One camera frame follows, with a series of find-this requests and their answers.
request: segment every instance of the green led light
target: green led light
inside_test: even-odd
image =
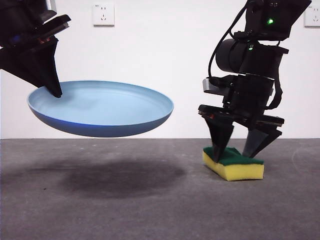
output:
[[[268,21],[266,22],[268,25],[274,24],[275,20],[273,20],[272,18],[269,18]]]

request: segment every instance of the black cable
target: black cable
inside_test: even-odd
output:
[[[228,28],[228,30],[225,32],[225,34],[223,35],[223,37],[221,38],[221,40],[219,41],[219,43],[217,44],[217,46],[215,47],[213,54],[210,58],[210,62],[209,62],[209,67],[208,67],[208,74],[209,74],[209,78],[212,78],[211,75],[211,67],[212,67],[212,63],[214,61],[215,55],[217,53],[218,48],[220,47],[220,45],[222,44],[222,42],[224,41],[224,39],[226,38],[226,36],[228,34],[231,35],[232,38],[234,38],[234,35],[231,33],[232,29],[234,28],[234,26],[237,24],[237,22],[240,20],[240,18],[242,17],[242,15],[244,14],[244,12],[246,11],[246,9],[248,8],[248,4],[251,2],[251,0],[247,0],[244,7],[240,10],[240,12],[238,13],[238,15],[235,17],[233,23],[231,24],[231,26]]]

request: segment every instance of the robotic arm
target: robotic arm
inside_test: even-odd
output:
[[[264,112],[277,108],[282,99],[279,66],[283,54],[289,50],[279,44],[289,38],[293,24],[310,3],[310,0],[247,0],[218,43],[203,87],[205,93],[224,96],[223,107],[199,107],[199,114],[210,129],[214,161],[219,162],[225,151],[234,129],[233,122],[248,128],[243,152],[246,157],[253,158],[282,135],[277,127],[285,120]],[[232,34],[232,28],[245,11],[245,31]],[[224,40],[228,34],[232,39]],[[259,41],[278,41],[278,44],[263,45]],[[214,57],[221,70],[238,75],[212,76]],[[267,106],[273,85],[275,96]]]
[[[0,0],[0,69],[59,98],[55,34],[71,19],[62,15],[46,22],[56,14],[55,0]]]

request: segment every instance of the plate rim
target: plate rim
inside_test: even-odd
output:
[[[96,126],[96,127],[124,127],[124,126],[137,126],[137,125],[142,125],[142,124],[148,124],[148,123],[152,123],[152,122],[155,122],[155,121],[159,121],[163,118],[166,118],[167,116],[170,116],[172,114],[172,112],[174,111],[175,109],[175,104],[174,102],[171,100],[171,98],[169,98],[168,96],[164,95],[163,93],[157,91],[157,90],[153,90],[151,88],[148,88],[148,87],[144,87],[144,86],[140,86],[140,85],[135,85],[135,84],[131,84],[131,83],[125,83],[125,82],[118,82],[118,81],[107,81],[107,80],[71,80],[71,81],[61,81],[60,84],[64,84],[64,83],[77,83],[77,82],[100,82],[100,83],[114,83],[114,84],[121,84],[121,85],[127,85],[127,86],[133,86],[135,88],[141,88],[141,89],[146,89],[146,90],[149,90],[149,91],[152,91],[152,92],[155,92],[155,93],[158,93],[162,96],[164,96],[165,98],[167,98],[169,100],[169,102],[171,103],[171,109],[170,111],[164,115],[163,117],[161,118],[157,118],[157,119],[154,119],[154,120],[151,120],[151,121],[146,121],[146,122],[140,122],[140,123],[134,123],[134,124],[119,124],[119,125],[101,125],[101,124],[91,124],[91,123],[83,123],[83,122],[75,122],[75,121],[68,121],[68,120],[64,120],[64,119],[60,119],[60,118],[54,118],[52,116],[49,116],[47,114],[43,114],[42,112],[36,110],[30,103],[30,97],[35,94],[37,91],[40,91],[40,89],[45,89],[46,91],[48,91],[48,89],[45,87],[45,86],[42,86],[42,87],[39,87],[37,88],[36,90],[32,91],[28,96],[27,96],[27,103],[28,103],[28,106],[29,108],[36,112],[37,114],[40,114],[40,115],[43,115],[47,118],[50,118],[52,120],[57,120],[57,121],[60,121],[60,122],[64,122],[64,123],[72,123],[72,124],[79,124],[79,125],[86,125],[86,126]]]

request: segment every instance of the sponge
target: sponge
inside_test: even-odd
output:
[[[264,161],[242,156],[232,147],[227,147],[219,161],[212,160],[213,148],[203,149],[203,161],[205,164],[227,181],[261,180],[264,179]]]

